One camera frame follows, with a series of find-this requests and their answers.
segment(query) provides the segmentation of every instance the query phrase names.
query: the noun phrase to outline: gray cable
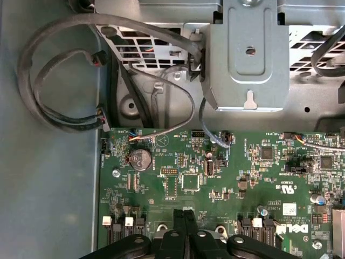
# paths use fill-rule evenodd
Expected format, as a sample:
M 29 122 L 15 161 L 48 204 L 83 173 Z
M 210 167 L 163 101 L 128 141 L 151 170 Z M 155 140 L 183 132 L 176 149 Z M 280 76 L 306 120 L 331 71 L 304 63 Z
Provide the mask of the gray cable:
M 153 25 L 137 22 L 124 17 L 113 16 L 113 15 L 102 15 L 98 13 L 83 13 L 73 15 L 67 18 L 52 21 L 42 28 L 38 29 L 33 36 L 25 44 L 22 53 L 18 60 L 18 86 L 19 93 L 27 106 L 28 110 L 46 126 L 52 128 L 58 128 L 67 132 L 78 132 L 89 130 L 88 126 L 83 129 L 76 128 L 74 125 L 61 125 L 50 118 L 37 104 L 36 99 L 32 92 L 32 86 L 30 82 L 30 68 L 32 66 L 32 56 L 39 46 L 47 37 L 63 30 L 76 25 L 81 24 L 113 24 L 117 26 L 123 26 L 136 31 L 141 31 L 148 35 L 152 35 L 155 38 L 159 38 L 165 42 L 171 43 L 174 46 L 181 47 L 188 51 L 194 56 L 193 67 L 196 68 L 201 59 L 201 52 L 196 43 L 178 35 L 174 32 L 162 29 Z
M 304 142 L 304 145 L 307 147 L 314 147 L 317 149 L 325 149 L 325 150 L 336 151 L 336 152 L 345 152 L 345 148 L 341 148 L 341 147 L 327 147 L 327 146 L 321 146 L 321 145 L 311 144 L 307 142 Z
M 313 69 L 324 77 L 343 77 L 345 76 L 345 67 L 338 67 L 335 69 L 322 69 L 318 67 L 318 62 L 323 58 L 328 51 L 335 46 L 345 36 L 345 26 L 343 26 L 336 34 L 328 38 L 312 55 L 310 62 Z
M 159 82 L 162 82 L 163 84 L 167 84 L 167 85 L 170 85 L 172 87 L 175 87 L 179 90 L 181 90 L 182 92 L 185 93 L 185 95 L 188 97 L 188 99 L 190 100 L 190 103 L 191 103 L 191 106 L 192 106 L 192 110 L 190 112 L 190 115 L 188 117 L 187 120 L 185 120 L 184 122 L 181 122 L 171 128 L 168 128 L 168 129 L 164 129 L 162 131 L 159 131 L 159 132 L 156 132 L 156 133 L 152 133 L 152 134 L 148 134 L 148 135 L 144 135 L 144 136 L 140 136 L 140 139 L 149 139 L 149 138 L 154 138 L 156 136 L 159 136 L 159 135 L 162 135 L 162 134 L 167 134 L 171 131 L 174 131 L 178 128 L 181 128 L 183 127 L 184 125 L 188 124 L 192 119 L 193 119 L 193 116 L 194 116 L 194 111 L 195 111 L 195 102 L 193 100 L 193 97 L 190 95 L 190 93 L 188 91 L 186 91 L 185 89 L 183 89 L 182 87 L 170 82 L 170 81 L 167 81 L 166 79 L 163 79 L 163 78 L 160 78 L 160 77 L 157 77 L 157 76 L 154 76 L 153 74 L 148 74 L 148 73 L 145 73 L 141 70 L 138 70 L 138 69 L 135 69 L 133 67 L 133 65 L 131 64 L 131 62 L 128 63 L 129 64 L 129 69 L 131 69 L 132 71 L 134 71 L 135 73 L 138 73 L 138 74 L 142 74 L 143 76 L 147 76 L 149 78 L 152 78 L 153 80 L 155 81 L 159 81 Z
M 176 73 L 179 71 L 187 71 L 187 70 L 188 70 L 188 68 L 187 68 L 187 65 L 185 65 L 185 64 L 171 66 L 171 67 L 165 69 L 162 72 L 160 77 L 166 79 L 168 77 L 168 75 L 171 73 Z M 157 103 L 157 95 L 159 94 L 159 91 L 160 91 L 159 89 L 154 87 L 152 94 L 151 94 L 151 116 L 152 116 L 152 120 L 153 120 L 155 128 L 160 127 L 159 110 L 158 110 L 158 103 Z
M 151 94 L 151 117 L 155 128 L 160 127 L 160 115 L 157 102 L 157 95 L 159 92 L 160 90 L 154 87 Z
M 201 104 L 200 104 L 200 109 L 199 109 L 199 121 L 201 123 L 201 128 L 203 129 L 203 131 L 205 132 L 205 134 L 207 136 L 210 137 L 210 140 L 218 145 L 220 145 L 221 147 L 224 147 L 224 148 L 229 148 L 230 146 L 225 144 L 224 142 L 222 142 L 222 140 L 217 137 L 216 135 L 214 135 L 207 127 L 206 127 L 206 124 L 205 124 L 205 121 L 203 119 L 203 115 L 204 115 L 204 110 L 205 110 L 205 104 L 206 104 L 206 99 L 203 98 L 203 100 L 201 101 Z
M 45 79 L 48 77 L 48 75 L 58 66 L 60 65 L 62 62 L 68 60 L 69 58 L 73 57 L 76 54 L 82 53 L 87 61 L 93 65 L 93 61 L 92 61 L 92 55 L 87 52 L 84 49 L 73 49 L 73 50 L 68 50 L 66 52 L 63 52 L 55 57 L 53 57 L 42 69 L 41 71 L 39 71 L 36 80 L 34 81 L 33 84 L 33 94 L 35 96 L 35 99 L 38 103 L 38 105 L 41 107 L 41 109 L 49 114 L 51 117 L 56 118 L 57 120 L 69 123 L 69 124 L 82 124 L 91 120 L 94 120 L 96 118 L 101 118 L 101 115 L 91 115 L 91 116 L 87 116 L 84 118 L 71 118 L 71 117 L 67 117 L 61 113 L 58 113 L 56 111 L 54 111 L 53 109 L 47 107 L 46 105 L 43 104 L 41 97 L 40 97 L 40 92 L 42 90 L 43 87 L 43 82 L 45 81 Z

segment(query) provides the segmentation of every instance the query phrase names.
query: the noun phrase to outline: black cable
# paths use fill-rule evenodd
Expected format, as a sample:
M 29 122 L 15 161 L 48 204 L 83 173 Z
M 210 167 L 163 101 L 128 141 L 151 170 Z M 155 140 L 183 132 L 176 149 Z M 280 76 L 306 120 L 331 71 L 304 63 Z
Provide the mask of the black cable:
M 206 123 L 204 121 L 203 115 L 204 115 L 204 109 L 205 109 L 205 104 L 206 104 L 206 99 L 203 98 L 203 100 L 201 101 L 200 104 L 200 108 L 199 108 L 199 121 L 201 123 L 201 128 L 203 129 L 203 131 L 205 132 L 205 134 L 207 136 L 210 137 L 210 140 L 218 145 L 220 145 L 221 147 L 224 148 L 229 148 L 230 146 L 225 144 L 224 142 L 222 142 L 222 140 L 217 137 L 216 135 L 214 135 L 206 126 Z
M 63 121 L 63 122 L 69 123 L 69 124 L 82 124 L 82 123 L 86 123 L 88 121 L 94 120 L 94 119 L 102 117 L 102 116 L 91 115 L 91 116 L 87 116 L 84 118 L 78 118 L 78 119 L 67 117 L 61 113 L 54 111 L 53 109 L 47 107 L 46 105 L 44 105 L 41 98 L 40 98 L 40 92 L 41 92 L 41 89 L 43 87 L 43 82 L 48 77 L 48 75 L 62 62 L 70 59 L 71 57 L 73 57 L 74 55 L 79 54 L 79 53 L 83 54 L 86 57 L 86 59 L 89 61 L 89 63 L 93 65 L 92 55 L 90 53 L 88 53 L 86 50 L 84 50 L 84 49 L 68 50 L 66 52 L 63 52 L 63 53 L 53 57 L 41 69 L 41 71 L 39 71 L 39 73 L 36 77 L 36 80 L 34 81 L 34 85 L 33 85 L 33 89 L 32 89 L 38 105 L 41 107 L 41 109 L 45 113 L 50 115 L 52 118 L 55 118 L 59 121 Z
M 329 37 L 312 55 L 310 62 L 313 69 L 323 77 L 343 77 L 345 76 L 345 67 L 334 69 L 322 69 L 318 67 L 318 62 L 345 36 L 345 26 L 343 26 L 336 34 Z
M 109 48 L 111 54 L 107 69 L 107 111 L 112 127 L 120 127 L 118 115 L 118 79 L 119 63 L 114 52 Z
M 141 31 L 148 35 L 152 35 L 155 38 L 159 38 L 163 41 L 172 43 L 172 45 L 181 47 L 187 50 L 194 56 L 193 67 L 197 67 L 200 64 L 201 52 L 196 43 L 182 37 L 179 34 L 162 29 L 153 25 L 133 21 L 119 16 L 101 15 L 98 13 L 85 13 L 73 15 L 68 18 L 52 21 L 42 28 L 38 29 L 29 41 L 25 44 L 23 51 L 18 60 L 18 86 L 20 96 L 27 106 L 28 110 L 42 123 L 50 127 L 56 127 L 68 132 L 76 132 L 79 130 L 85 130 L 88 126 L 79 129 L 74 125 L 61 125 L 50 118 L 37 104 L 36 99 L 32 92 L 30 82 L 30 68 L 32 66 L 32 56 L 38 47 L 47 37 L 63 30 L 80 24 L 113 24 L 117 26 L 123 26 L 133 30 Z
M 144 128 L 153 128 L 153 121 L 151 118 L 151 113 L 149 106 L 146 103 L 146 100 L 136 84 L 134 83 L 133 79 L 129 75 L 128 71 L 125 69 L 123 64 L 119 62 L 119 68 L 121 71 L 121 77 L 123 79 L 123 82 L 129 92 L 129 95 L 132 97 L 133 102 L 139 112 L 139 116 L 142 122 L 142 126 Z

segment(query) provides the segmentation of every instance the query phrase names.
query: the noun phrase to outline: wire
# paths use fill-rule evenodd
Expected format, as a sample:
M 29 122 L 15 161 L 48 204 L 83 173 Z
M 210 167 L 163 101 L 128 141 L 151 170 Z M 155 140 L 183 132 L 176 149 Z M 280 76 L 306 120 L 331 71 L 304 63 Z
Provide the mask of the wire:
M 207 127 L 205 124 L 205 121 L 203 119 L 203 114 L 204 114 L 204 110 L 205 110 L 205 104 L 206 104 L 206 99 L 203 98 L 203 100 L 201 101 L 200 104 L 200 109 L 199 109 L 199 121 L 201 123 L 201 128 L 203 129 L 203 131 L 205 132 L 205 134 L 207 136 L 210 137 L 210 140 L 218 145 L 220 145 L 221 147 L 224 148 L 229 148 L 230 146 L 225 144 L 219 137 L 217 137 L 216 135 L 214 135 Z
M 102 115 L 91 115 L 91 116 L 79 118 L 79 119 L 64 116 L 61 113 L 58 113 L 58 112 L 54 111 L 53 109 L 44 105 L 41 98 L 40 98 L 40 92 L 41 92 L 41 89 L 43 87 L 43 82 L 48 77 L 48 75 L 62 62 L 70 59 L 71 57 L 73 57 L 74 55 L 79 54 L 79 53 L 82 53 L 86 57 L 87 61 L 89 61 L 89 63 L 93 65 L 92 55 L 89 52 L 87 52 L 86 50 L 84 50 L 84 49 L 68 50 L 66 52 L 63 52 L 63 53 L 53 57 L 41 69 L 41 71 L 39 71 L 39 73 L 36 77 L 36 80 L 34 81 L 34 85 L 33 85 L 33 89 L 32 89 L 34 97 L 35 97 L 38 105 L 41 107 L 41 109 L 45 113 L 47 113 L 48 115 L 50 115 L 51 117 L 53 117 L 57 120 L 60 120 L 60 121 L 63 121 L 63 122 L 69 123 L 69 124 L 82 124 L 82 123 L 94 120 L 96 118 L 102 118 Z
M 187 71 L 187 70 L 188 68 L 185 64 L 171 66 L 165 69 L 162 72 L 160 77 L 166 79 L 168 75 L 171 73 L 176 73 L 179 71 Z M 160 88 L 154 87 L 151 94 L 151 116 L 152 116 L 152 120 L 153 120 L 155 128 L 160 127 L 159 110 L 158 110 L 158 103 L 157 103 L 157 95 L 159 92 L 160 92 Z
M 139 117 L 141 119 L 143 127 L 153 128 L 154 123 L 151 117 L 149 106 L 146 103 L 144 96 L 140 92 L 139 88 L 136 86 L 135 82 L 133 81 L 128 71 L 123 66 L 122 62 L 120 62 L 119 60 L 118 62 L 119 62 L 119 68 L 121 71 L 121 77 L 129 92 L 129 95 L 132 97 L 133 102 L 139 112 Z
M 322 145 L 316 145 L 316 144 L 312 144 L 312 143 L 307 143 L 303 140 L 301 140 L 298 136 L 295 135 L 295 138 L 297 139 L 298 142 L 302 143 L 304 146 L 306 147 L 314 147 L 317 149 L 325 149 L 325 150 L 329 150 L 329 151 L 336 151 L 336 152 L 345 152 L 345 148 L 341 148 L 341 147 L 327 147 L 327 146 L 322 146 Z
M 336 34 L 328 38 L 317 50 L 314 51 L 310 62 L 313 69 L 324 77 L 343 77 L 345 76 L 345 67 L 335 69 L 322 69 L 317 66 L 318 62 L 328 53 L 345 36 L 345 26 L 343 26 Z
M 38 120 L 40 120 L 43 124 L 45 124 L 48 127 L 58 128 L 60 130 L 64 130 L 67 132 L 78 132 L 87 129 L 90 130 L 88 126 L 85 126 L 83 129 L 80 129 L 75 128 L 78 126 L 61 125 L 61 123 L 57 123 L 52 118 L 50 118 L 36 102 L 30 82 L 30 68 L 32 67 L 32 56 L 39 44 L 42 43 L 49 36 L 63 29 L 67 29 L 81 24 L 112 24 L 130 28 L 136 31 L 141 31 L 145 34 L 152 35 L 155 38 L 159 38 L 165 42 L 171 43 L 174 46 L 181 47 L 182 49 L 191 53 L 194 56 L 194 62 L 192 64 L 194 69 L 200 64 L 201 51 L 196 43 L 182 37 L 177 33 L 153 25 L 137 22 L 124 17 L 103 15 L 98 13 L 77 14 L 67 18 L 52 21 L 38 29 L 27 41 L 19 56 L 17 67 L 18 88 L 24 104 Z
M 176 130 L 178 128 L 183 127 L 184 125 L 188 124 L 193 119 L 194 111 L 195 111 L 195 102 L 193 100 L 193 97 L 190 95 L 190 93 L 188 91 L 186 91 L 182 87 L 180 87 L 180 86 L 178 86 L 178 85 L 176 85 L 176 84 L 174 84 L 174 83 L 172 83 L 170 81 L 167 81 L 166 79 L 163 79 L 163 78 L 154 76 L 153 74 L 148 74 L 148 73 L 145 73 L 145 72 L 143 72 L 141 70 L 135 69 L 131 62 L 129 62 L 128 65 L 129 65 L 129 69 L 131 69 L 135 73 L 142 74 L 143 76 L 147 76 L 149 78 L 152 78 L 153 80 L 162 82 L 163 84 L 167 84 L 167 85 L 170 85 L 170 86 L 175 87 L 177 89 L 180 89 L 188 97 L 188 99 L 190 100 L 191 106 L 192 106 L 191 113 L 190 113 L 188 119 L 185 120 L 184 122 L 181 122 L 181 123 L 179 123 L 179 124 L 177 124 L 177 125 L 175 125 L 175 126 L 173 126 L 171 128 L 164 129 L 164 130 L 156 132 L 156 133 L 152 133 L 152 134 L 148 134 L 148 135 L 144 135 L 144 136 L 137 136 L 135 138 L 132 138 L 130 141 L 138 140 L 138 139 L 149 139 L 149 138 L 154 138 L 154 137 L 162 135 L 162 134 L 167 134 L 167 133 L 169 133 L 171 131 L 174 131 L 174 130 Z
M 297 139 L 298 142 L 302 143 L 304 145 L 304 141 L 301 140 L 297 135 L 295 135 L 295 138 Z

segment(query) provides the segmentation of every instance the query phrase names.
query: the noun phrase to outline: capacitor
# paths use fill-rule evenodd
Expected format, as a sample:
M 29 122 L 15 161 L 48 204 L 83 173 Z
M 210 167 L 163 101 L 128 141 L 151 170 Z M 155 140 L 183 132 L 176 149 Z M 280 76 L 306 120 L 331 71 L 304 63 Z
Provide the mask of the capacitor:
M 257 208 L 258 213 L 260 213 L 261 216 L 265 217 L 268 215 L 268 210 L 265 209 L 264 206 L 259 205 Z
M 317 205 L 324 205 L 325 198 L 323 196 L 321 196 L 320 194 L 313 193 L 310 197 L 310 201 L 314 204 L 317 204 Z
M 136 171 L 145 171 L 152 164 L 152 156 L 145 149 L 136 149 L 130 153 L 129 163 Z

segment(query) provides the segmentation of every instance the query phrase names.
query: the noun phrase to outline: connector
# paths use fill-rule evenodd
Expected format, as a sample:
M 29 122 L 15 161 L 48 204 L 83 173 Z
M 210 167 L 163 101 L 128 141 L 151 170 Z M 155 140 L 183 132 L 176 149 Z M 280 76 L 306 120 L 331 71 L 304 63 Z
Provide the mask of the connector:
M 96 52 L 91 57 L 92 57 L 92 62 L 95 66 L 99 66 L 99 67 L 105 66 L 109 62 L 107 53 L 104 50 Z

